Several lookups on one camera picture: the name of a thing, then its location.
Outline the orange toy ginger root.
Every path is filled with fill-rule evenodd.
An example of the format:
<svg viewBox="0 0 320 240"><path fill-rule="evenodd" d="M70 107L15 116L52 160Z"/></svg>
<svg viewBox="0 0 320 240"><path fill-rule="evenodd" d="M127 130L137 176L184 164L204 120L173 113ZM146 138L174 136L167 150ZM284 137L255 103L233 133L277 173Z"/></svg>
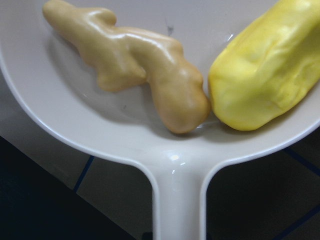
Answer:
<svg viewBox="0 0 320 240"><path fill-rule="evenodd" d="M172 37L134 27L117 27L117 17L101 7L76 7L50 0L42 14L97 73L97 85L117 92L148 84L156 111L173 133L196 129L211 106L200 71Z"/></svg>

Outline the beige plastic dustpan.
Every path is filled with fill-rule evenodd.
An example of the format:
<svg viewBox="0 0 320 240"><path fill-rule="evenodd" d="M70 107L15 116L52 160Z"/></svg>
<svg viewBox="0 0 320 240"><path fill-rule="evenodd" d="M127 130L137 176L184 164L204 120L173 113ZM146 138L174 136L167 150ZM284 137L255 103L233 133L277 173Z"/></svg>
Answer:
<svg viewBox="0 0 320 240"><path fill-rule="evenodd" d="M206 238L206 192L222 168L288 147L320 124L320 88L255 131L211 115L186 135L159 119L148 86L119 93L96 86L95 72L42 14L42 0L0 3L0 68L23 110L45 131L89 155L141 170L153 189L156 240ZM113 11L118 26L170 34L206 76L215 57L273 0L74 0Z"/></svg>

